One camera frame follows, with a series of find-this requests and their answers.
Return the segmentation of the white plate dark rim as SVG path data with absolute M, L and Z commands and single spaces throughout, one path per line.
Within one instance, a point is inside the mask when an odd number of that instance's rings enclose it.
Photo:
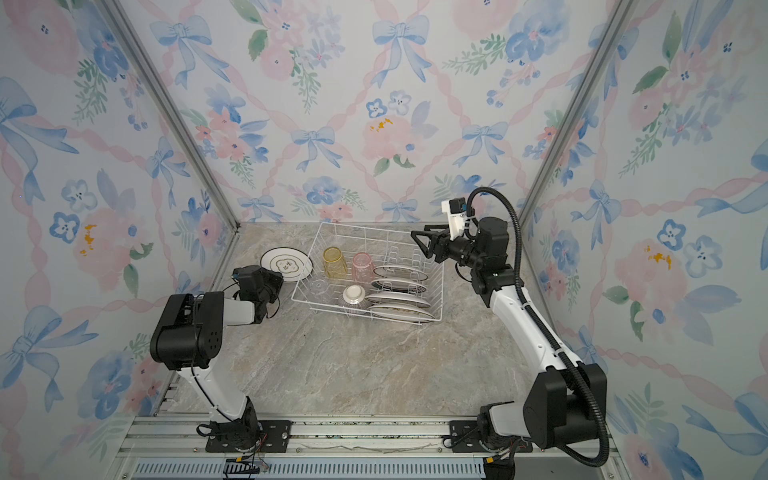
M 310 257 L 303 251 L 291 247 L 272 248 L 262 254 L 259 263 L 262 268 L 281 273 L 286 282 L 304 280 L 314 270 Z

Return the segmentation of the white plate green red rim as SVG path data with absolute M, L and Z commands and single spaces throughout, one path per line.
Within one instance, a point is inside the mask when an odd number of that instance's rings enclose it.
M 375 289 L 421 294 L 427 291 L 427 287 L 422 283 L 407 278 L 377 278 L 371 282 L 371 286 Z

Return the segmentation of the white plate gold rim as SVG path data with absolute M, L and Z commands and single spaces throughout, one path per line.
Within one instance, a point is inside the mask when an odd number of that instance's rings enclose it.
M 402 278 L 415 282 L 424 282 L 429 276 L 424 271 L 407 265 L 386 264 L 377 266 L 373 272 L 381 278 Z

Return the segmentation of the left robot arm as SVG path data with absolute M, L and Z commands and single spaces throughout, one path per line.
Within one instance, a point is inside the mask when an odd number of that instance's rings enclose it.
M 258 325 L 279 301 L 281 273 L 259 265 L 233 270 L 238 290 L 177 293 L 168 297 L 150 340 L 151 358 L 179 373 L 207 407 L 209 420 L 196 427 L 208 452 L 250 452 L 268 437 L 252 400 L 217 360 L 228 326 Z

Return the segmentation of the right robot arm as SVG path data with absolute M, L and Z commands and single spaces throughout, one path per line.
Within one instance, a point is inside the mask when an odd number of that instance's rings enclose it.
M 533 304 L 518 266 L 508 262 L 506 221 L 480 220 L 474 238 L 454 235 L 442 225 L 428 225 L 410 236 L 426 258 L 469 268 L 473 290 L 508 329 L 529 368 L 531 386 L 523 401 L 482 408 L 482 441 L 493 445 L 503 439 L 528 439 L 585 465 L 602 465 L 610 452 L 607 376 L 600 366 L 587 365 L 572 352 Z

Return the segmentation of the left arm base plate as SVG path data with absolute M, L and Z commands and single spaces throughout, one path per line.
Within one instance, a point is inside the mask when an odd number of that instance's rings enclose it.
M 206 453 L 285 453 L 291 437 L 288 420 L 257 421 L 254 426 L 228 422 L 200 424 Z

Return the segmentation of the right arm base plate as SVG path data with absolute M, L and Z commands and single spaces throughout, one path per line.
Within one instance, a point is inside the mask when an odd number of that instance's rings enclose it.
M 534 448 L 527 437 L 502 436 L 489 424 L 477 420 L 452 420 L 449 433 L 443 437 L 442 445 L 453 453 L 497 454 L 511 446 L 519 453 L 531 453 Z

